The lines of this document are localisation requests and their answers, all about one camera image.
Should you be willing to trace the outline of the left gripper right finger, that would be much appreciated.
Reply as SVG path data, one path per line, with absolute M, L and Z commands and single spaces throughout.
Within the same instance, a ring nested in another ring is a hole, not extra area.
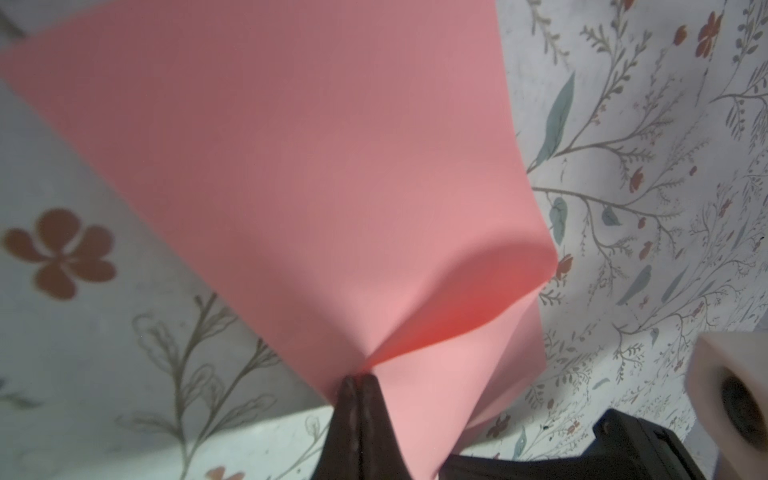
M 360 478 L 410 480 L 378 379 L 359 380 Z

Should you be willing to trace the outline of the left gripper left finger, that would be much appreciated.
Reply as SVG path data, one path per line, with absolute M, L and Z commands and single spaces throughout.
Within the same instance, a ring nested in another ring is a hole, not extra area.
M 346 377 L 312 480 L 357 480 L 360 477 L 360 402 L 354 377 Z

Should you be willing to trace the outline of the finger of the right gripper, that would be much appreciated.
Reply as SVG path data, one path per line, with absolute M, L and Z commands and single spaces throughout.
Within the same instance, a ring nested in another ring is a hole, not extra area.
M 677 435 L 645 419 L 608 409 L 595 440 L 578 457 L 511 461 L 451 455 L 439 471 L 453 480 L 704 480 Z

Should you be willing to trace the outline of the pink square paper sheet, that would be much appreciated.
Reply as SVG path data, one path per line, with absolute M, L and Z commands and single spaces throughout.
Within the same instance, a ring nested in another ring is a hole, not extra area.
M 491 1 L 114 1 L 1 76 L 313 388 L 433 478 L 544 369 L 557 254 Z

